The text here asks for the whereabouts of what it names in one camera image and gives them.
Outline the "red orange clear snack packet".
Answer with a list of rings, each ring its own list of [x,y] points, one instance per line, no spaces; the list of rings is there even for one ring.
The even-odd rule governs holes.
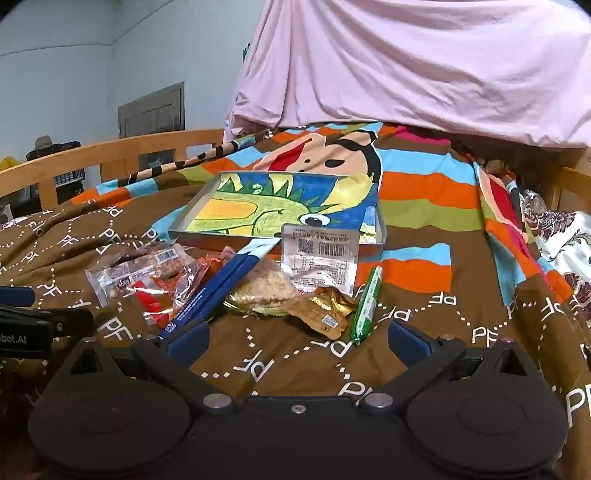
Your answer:
[[[224,247],[221,252],[207,253],[189,261],[169,260],[154,273],[134,280],[128,291],[141,305],[146,323],[164,329],[183,311],[192,295],[197,294],[234,255],[235,250]]]

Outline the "blue stick packet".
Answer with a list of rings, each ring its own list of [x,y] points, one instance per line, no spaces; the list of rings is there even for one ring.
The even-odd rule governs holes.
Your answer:
[[[204,321],[211,317],[211,313],[218,307],[226,296],[245,278],[252,268],[267,253],[270,253],[280,238],[253,239],[240,249],[228,263],[208,281],[204,288],[194,294],[183,309],[161,331],[159,338],[167,339],[190,321]]]

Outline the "green stick snack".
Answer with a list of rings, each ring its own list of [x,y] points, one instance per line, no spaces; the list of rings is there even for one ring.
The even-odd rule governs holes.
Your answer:
[[[363,294],[358,304],[358,309],[356,309],[351,330],[349,331],[349,340],[355,346],[360,346],[370,334],[382,280],[383,267],[377,265],[370,270],[369,278],[365,287],[363,287]]]

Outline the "peanut nut bar packet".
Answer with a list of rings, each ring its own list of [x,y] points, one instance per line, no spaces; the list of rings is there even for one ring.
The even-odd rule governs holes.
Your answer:
[[[134,285],[147,285],[153,278],[168,280],[194,259],[178,244],[143,248],[126,256],[114,257],[104,266],[85,271],[85,276],[102,306],[134,293]]]

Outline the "golden foil snack packet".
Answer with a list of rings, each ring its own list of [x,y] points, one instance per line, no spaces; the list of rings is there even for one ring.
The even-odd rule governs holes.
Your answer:
[[[318,287],[283,302],[280,309],[329,340],[338,340],[349,326],[349,317],[358,310],[358,301],[338,288]]]

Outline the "rice crisp cake packet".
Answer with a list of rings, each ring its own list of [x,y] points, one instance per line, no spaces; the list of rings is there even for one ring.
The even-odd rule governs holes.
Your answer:
[[[290,277],[272,258],[264,257],[224,298],[223,306],[235,314],[286,316],[284,303],[300,295]]]

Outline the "white barcode green snack pouch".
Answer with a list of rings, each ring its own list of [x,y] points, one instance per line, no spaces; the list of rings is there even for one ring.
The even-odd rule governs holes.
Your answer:
[[[318,286],[355,291],[360,233],[356,230],[286,224],[281,228],[280,267],[304,293]]]

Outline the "brown patterned striped quilt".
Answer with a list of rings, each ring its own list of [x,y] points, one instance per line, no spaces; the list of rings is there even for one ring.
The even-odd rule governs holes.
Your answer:
[[[91,309],[108,346],[156,333],[179,312],[170,281],[189,259],[171,226],[214,178],[189,233],[295,231],[214,321],[194,372],[238,394],[359,398],[403,370],[386,351],[392,320],[478,347],[512,336],[567,413],[560,472],[589,477],[589,334],[572,289],[521,222],[512,182],[448,140],[380,122],[243,138],[3,226],[1,281],[40,306]]]

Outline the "colourful dragon tray box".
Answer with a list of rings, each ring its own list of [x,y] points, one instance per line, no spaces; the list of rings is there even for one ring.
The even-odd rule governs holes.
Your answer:
[[[378,258],[387,239],[378,185],[368,175],[249,170],[214,175],[168,233],[182,245],[214,251],[279,238],[286,225],[355,231],[364,259]]]

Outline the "yellow bag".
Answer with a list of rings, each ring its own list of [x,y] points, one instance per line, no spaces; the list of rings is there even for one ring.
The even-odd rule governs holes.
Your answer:
[[[12,156],[6,156],[0,160],[0,171],[5,171],[19,165],[20,162],[17,161],[15,158],[13,158]]]

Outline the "floral white fabric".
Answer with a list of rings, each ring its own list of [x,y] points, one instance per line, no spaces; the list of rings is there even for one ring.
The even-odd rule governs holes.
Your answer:
[[[590,215],[550,210],[532,190],[522,190],[520,202],[542,258],[564,277],[590,326]]]

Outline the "grey wooden door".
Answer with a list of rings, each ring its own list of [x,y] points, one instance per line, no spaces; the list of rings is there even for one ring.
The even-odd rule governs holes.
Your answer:
[[[119,137],[185,129],[184,83],[177,83],[118,107]]]

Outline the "pink draped sheet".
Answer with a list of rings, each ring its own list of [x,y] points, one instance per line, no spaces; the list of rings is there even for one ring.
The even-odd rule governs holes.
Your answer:
[[[586,147],[589,16],[553,1],[267,2],[226,136],[369,120]]]

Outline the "wooden bed rail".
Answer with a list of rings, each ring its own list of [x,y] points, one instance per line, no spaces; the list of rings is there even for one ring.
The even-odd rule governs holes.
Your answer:
[[[70,171],[98,165],[103,180],[118,179],[138,171],[143,154],[171,150],[175,160],[186,157],[193,146],[221,144],[221,129],[183,130],[134,136],[58,152],[1,172],[1,195],[31,185],[38,186],[41,207],[59,204],[54,178]]]

